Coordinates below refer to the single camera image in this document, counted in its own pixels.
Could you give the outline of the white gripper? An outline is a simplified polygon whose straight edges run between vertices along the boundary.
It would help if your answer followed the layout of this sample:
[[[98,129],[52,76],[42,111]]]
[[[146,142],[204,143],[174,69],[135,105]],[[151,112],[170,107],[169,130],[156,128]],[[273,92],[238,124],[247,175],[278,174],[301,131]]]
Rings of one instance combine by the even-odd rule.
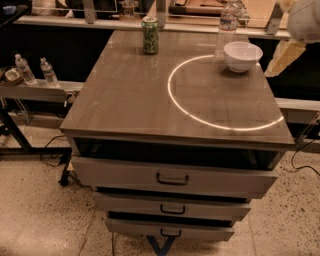
[[[290,11],[287,30],[294,39],[278,43],[266,77],[280,75],[304,53],[306,44],[320,42],[320,0],[278,0],[278,4],[282,11]]]

